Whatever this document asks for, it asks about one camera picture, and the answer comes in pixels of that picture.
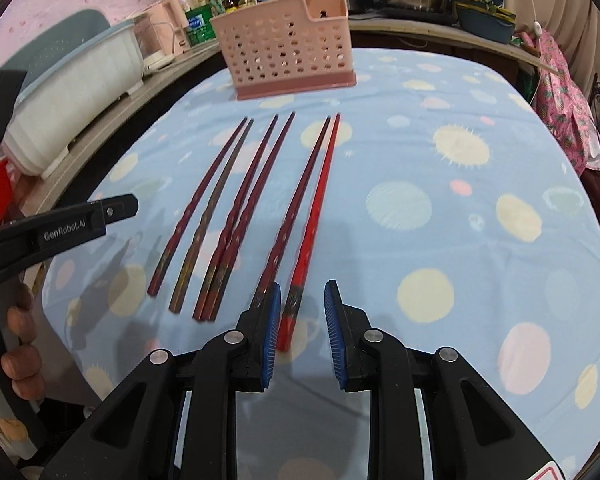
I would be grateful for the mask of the person's left hand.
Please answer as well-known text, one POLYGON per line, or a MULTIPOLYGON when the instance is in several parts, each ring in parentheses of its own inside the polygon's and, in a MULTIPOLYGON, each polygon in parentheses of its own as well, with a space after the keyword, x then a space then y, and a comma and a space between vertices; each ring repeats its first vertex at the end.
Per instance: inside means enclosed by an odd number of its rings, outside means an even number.
POLYGON ((33 345, 38 329, 33 316, 34 297, 31 289, 18 284, 17 302, 6 312, 6 326, 19 339, 17 348, 1 357, 3 372, 12 381, 12 390, 26 401, 41 401, 45 394, 42 358, 33 345))

